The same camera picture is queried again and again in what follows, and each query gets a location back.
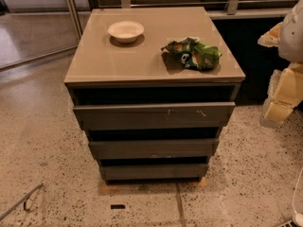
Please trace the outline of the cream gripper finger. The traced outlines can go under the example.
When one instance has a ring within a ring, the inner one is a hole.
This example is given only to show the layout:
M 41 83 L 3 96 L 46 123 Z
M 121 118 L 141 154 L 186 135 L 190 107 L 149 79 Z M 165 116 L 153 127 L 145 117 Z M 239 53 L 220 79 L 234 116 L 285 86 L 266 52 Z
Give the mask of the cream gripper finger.
M 282 123 L 303 100 L 303 89 L 296 89 L 287 68 L 275 70 L 270 78 L 264 101 L 263 116 L 266 120 Z
M 265 47 L 279 47 L 281 26 L 282 23 L 278 23 L 261 35 L 258 39 L 258 44 Z

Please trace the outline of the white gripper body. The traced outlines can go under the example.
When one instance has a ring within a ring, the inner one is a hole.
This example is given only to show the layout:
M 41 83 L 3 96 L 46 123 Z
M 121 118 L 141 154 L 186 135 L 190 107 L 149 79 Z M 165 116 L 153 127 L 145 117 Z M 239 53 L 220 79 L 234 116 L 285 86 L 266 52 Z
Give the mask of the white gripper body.
M 293 79 L 296 89 L 303 89 L 303 64 L 291 62 L 287 68 L 289 76 Z

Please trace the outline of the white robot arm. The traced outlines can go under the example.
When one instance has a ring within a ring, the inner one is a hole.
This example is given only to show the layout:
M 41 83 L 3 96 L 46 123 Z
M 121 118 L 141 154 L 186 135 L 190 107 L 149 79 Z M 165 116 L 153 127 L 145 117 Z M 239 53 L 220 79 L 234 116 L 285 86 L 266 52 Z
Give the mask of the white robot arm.
M 276 47 L 279 57 L 290 63 L 271 76 L 260 118 L 263 126 L 278 127 L 303 101 L 303 0 L 282 22 L 260 36 L 258 44 Z

